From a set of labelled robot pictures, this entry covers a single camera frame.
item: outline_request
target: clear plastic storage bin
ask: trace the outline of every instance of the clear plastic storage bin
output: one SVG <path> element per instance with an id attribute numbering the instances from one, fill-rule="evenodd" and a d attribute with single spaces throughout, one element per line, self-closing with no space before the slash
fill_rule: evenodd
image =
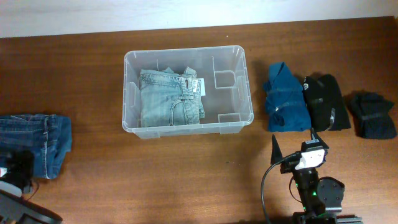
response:
<path id="1" fill-rule="evenodd" d="M 206 118 L 200 124 L 141 127 L 140 71 L 170 67 L 182 74 L 186 67 L 204 78 L 206 95 L 201 97 Z M 248 71 L 240 46 L 175 50 L 131 51 L 124 57 L 122 127 L 142 139 L 183 134 L 238 133 L 253 121 Z"/>

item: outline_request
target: clothing tag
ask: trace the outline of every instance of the clothing tag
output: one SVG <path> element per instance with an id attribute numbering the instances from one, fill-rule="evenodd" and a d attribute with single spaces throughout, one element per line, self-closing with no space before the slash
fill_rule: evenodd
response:
<path id="1" fill-rule="evenodd" d="M 194 93 L 196 93 L 197 89 L 198 89 L 198 80 L 196 78 L 193 78 L 192 79 L 192 91 Z"/>
<path id="2" fill-rule="evenodd" d="M 7 168 L 0 167 L 0 177 L 3 177 L 7 174 Z"/>
<path id="3" fill-rule="evenodd" d="M 205 90 L 205 79 L 204 78 L 198 78 L 200 80 L 200 96 L 206 96 L 206 90 Z"/>

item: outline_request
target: folded blue shirt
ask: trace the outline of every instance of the folded blue shirt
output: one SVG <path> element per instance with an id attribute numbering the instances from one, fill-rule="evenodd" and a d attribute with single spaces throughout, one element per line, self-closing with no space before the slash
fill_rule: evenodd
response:
<path id="1" fill-rule="evenodd" d="M 304 131 L 311 128 L 311 118 L 305 107 L 303 86 L 293 77 L 284 62 L 269 66 L 266 112 L 268 130 Z"/>

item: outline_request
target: white wall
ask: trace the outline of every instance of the white wall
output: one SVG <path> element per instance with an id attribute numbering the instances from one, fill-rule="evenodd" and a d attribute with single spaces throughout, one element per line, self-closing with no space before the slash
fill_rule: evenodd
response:
<path id="1" fill-rule="evenodd" d="M 0 0 L 0 37 L 397 15 L 398 0 Z"/>

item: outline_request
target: light blue jeans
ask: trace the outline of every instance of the light blue jeans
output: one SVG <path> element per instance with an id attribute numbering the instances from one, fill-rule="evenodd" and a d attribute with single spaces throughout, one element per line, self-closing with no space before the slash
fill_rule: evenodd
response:
<path id="1" fill-rule="evenodd" d="M 201 81 L 194 69 L 141 70 L 141 127 L 200 124 L 205 117 Z"/>
<path id="2" fill-rule="evenodd" d="M 33 176 L 54 179 L 72 146 L 70 119 L 58 115 L 0 116 L 0 151 L 29 150 L 34 155 Z M 0 167 L 6 167 L 0 157 Z"/>

